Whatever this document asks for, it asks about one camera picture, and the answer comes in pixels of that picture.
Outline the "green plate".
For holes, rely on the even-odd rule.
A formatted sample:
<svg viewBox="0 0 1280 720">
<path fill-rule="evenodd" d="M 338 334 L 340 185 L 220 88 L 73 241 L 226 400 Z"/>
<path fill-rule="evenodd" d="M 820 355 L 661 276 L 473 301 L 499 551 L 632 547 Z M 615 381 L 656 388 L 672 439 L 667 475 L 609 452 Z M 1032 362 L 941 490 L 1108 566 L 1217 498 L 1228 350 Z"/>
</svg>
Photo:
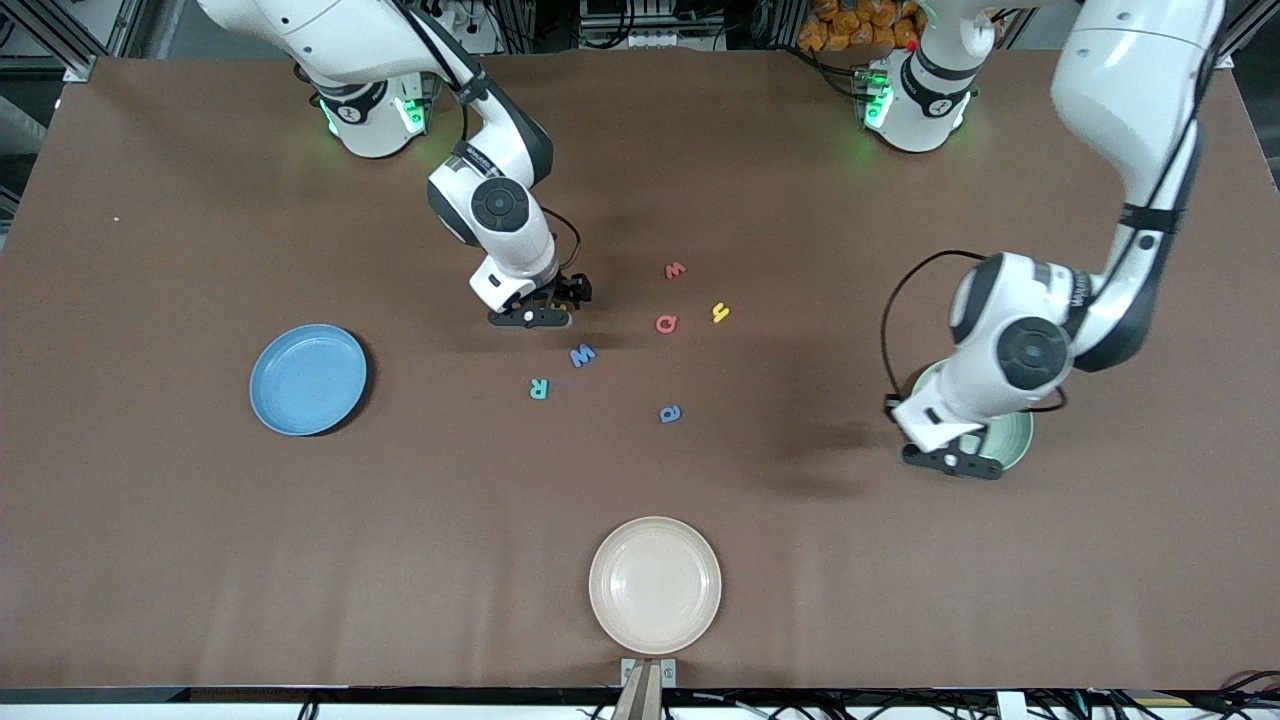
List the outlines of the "green plate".
<svg viewBox="0 0 1280 720">
<path fill-rule="evenodd" d="M 957 413 L 954 404 L 945 397 L 943 382 L 947 360 L 929 365 L 916 378 L 911 392 L 905 398 L 906 411 L 897 409 L 891 413 L 908 443 L 914 443 L 924 451 L 933 451 L 947 445 L 952 438 L 978 427 L 989 425 L 989 457 L 1004 465 L 1005 471 L 1016 466 L 1030 448 L 1034 436 L 1034 418 L 1030 413 L 1010 413 L 984 421 L 970 419 Z"/>
</svg>

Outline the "blue plate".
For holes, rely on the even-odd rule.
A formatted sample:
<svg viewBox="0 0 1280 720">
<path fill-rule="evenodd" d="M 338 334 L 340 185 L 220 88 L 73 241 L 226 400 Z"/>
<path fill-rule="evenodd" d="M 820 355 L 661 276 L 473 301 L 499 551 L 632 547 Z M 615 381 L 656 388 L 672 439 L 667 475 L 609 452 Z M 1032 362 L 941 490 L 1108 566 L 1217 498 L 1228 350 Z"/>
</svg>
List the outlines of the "blue plate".
<svg viewBox="0 0 1280 720">
<path fill-rule="evenodd" d="M 369 356 L 348 331 L 298 325 L 276 337 L 250 373 L 253 415 L 289 437 L 334 430 L 357 409 L 369 386 Z"/>
</svg>

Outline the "beige plate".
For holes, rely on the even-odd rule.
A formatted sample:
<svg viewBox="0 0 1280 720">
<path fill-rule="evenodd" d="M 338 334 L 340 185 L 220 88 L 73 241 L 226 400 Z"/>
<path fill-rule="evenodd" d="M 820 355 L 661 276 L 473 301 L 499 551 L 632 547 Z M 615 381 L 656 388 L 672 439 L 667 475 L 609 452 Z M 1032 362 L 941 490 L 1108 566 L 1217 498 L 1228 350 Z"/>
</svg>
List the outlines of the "beige plate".
<svg viewBox="0 0 1280 720">
<path fill-rule="evenodd" d="M 598 546 L 588 593 L 612 641 L 641 656 L 669 656 L 708 632 L 721 607 L 723 577 L 710 542 L 694 527 L 673 518 L 637 518 Z"/>
</svg>

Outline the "white power strip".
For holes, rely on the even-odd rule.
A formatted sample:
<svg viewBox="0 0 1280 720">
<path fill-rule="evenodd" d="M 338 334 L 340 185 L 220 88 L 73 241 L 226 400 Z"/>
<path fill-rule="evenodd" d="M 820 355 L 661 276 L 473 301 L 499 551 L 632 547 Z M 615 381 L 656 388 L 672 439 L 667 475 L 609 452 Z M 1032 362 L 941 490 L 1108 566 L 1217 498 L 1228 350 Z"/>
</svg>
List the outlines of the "white power strip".
<svg viewBox="0 0 1280 720">
<path fill-rule="evenodd" d="M 472 55 L 506 51 L 497 17 L 483 0 L 419 0 L 420 6 Z"/>
<path fill-rule="evenodd" d="M 576 0 L 580 47 L 595 50 L 723 47 L 730 0 Z"/>
</svg>

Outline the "brown table cover sheet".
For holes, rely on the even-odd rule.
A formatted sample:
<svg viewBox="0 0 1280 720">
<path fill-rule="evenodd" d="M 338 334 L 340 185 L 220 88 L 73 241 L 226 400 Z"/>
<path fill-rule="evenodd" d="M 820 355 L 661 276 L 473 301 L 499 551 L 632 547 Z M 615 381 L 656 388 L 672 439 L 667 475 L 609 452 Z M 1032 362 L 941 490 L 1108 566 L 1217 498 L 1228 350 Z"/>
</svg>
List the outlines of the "brown table cover sheet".
<svg viewBox="0 0 1280 720">
<path fill-rule="evenodd" d="M 0 252 L 0 685 L 604 684 L 589 566 L 652 515 L 723 570 L 690 685 L 1280 669 L 1280 193 L 1231 74 L 1143 350 L 1075 374 L 1001 480 L 899 461 L 878 320 L 910 266 L 1108 254 L 1123 188 L 1056 63 L 995 55 L 915 156 L 783 54 L 488 59 L 595 287 L 541 333 L 488 325 L 428 208 L 456 109 L 366 161 L 289 61 L 100 61 Z M 250 373 L 307 324 L 362 343 L 366 395 L 282 436 Z"/>
</svg>

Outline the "bag of orange objects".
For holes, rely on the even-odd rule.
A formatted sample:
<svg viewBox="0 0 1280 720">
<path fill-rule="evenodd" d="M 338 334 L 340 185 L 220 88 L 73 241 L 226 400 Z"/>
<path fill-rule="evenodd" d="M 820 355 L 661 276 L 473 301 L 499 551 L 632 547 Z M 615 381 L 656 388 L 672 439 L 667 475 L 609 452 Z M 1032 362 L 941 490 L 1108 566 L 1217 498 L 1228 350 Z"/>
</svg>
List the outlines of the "bag of orange objects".
<svg viewBox="0 0 1280 720">
<path fill-rule="evenodd" d="M 795 46 L 804 53 L 861 45 L 913 50 L 929 19 L 916 0 L 809 0 Z"/>
</svg>

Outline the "aluminium frame post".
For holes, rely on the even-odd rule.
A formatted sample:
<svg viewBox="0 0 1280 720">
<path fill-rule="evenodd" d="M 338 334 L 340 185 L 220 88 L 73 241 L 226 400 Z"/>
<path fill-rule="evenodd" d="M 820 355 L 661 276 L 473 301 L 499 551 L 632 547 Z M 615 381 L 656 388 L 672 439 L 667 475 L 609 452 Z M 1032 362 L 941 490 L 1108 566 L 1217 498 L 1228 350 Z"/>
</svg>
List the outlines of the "aluminium frame post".
<svg viewBox="0 0 1280 720">
<path fill-rule="evenodd" d="M 55 0 L 0 0 L 4 12 L 64 68 L 61 79 L 86 83 L 96 60 L 110 53 Z"/>
<path fill-rule="evenodd" d="M 1231 69 L 1233 54 L 1242 50 L 1277 12 L 1280 0 L 1226 0 L 1215 69 Z"/>
</svg>

